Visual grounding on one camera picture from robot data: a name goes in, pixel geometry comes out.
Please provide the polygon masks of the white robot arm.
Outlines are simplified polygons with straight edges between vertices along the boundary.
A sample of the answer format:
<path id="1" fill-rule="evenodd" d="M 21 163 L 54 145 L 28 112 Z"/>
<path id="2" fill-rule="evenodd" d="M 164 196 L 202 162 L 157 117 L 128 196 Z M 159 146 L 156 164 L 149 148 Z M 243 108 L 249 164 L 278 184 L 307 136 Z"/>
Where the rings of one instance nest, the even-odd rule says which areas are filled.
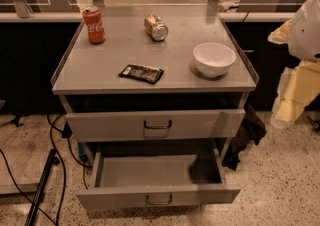
<path id="1" fill-rule="evenodd" d="M 289 54 L 300 60 L 280 76 L 271 124 L 285 129 L 320 94 L 320 0 L 306 0 L 292 19 L 268 36 L 274 44 L 287 44 Z"/>

